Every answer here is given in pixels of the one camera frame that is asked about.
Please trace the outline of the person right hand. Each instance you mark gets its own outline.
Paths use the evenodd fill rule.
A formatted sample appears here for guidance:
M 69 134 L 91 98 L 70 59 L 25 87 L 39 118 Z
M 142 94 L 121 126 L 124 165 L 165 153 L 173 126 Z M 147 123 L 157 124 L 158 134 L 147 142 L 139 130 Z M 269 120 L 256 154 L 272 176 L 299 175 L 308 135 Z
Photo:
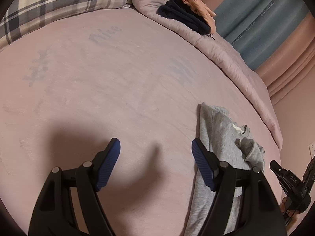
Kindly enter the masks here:
M 282 202 L 279 204 L 280 210 L 283 214 L 288 215 L 291 218 L 290 224 L 293 224 L 297 221 L 299 211 L 287 209 L 285 204 L 288 202 L 288 197 L 284 197 Z

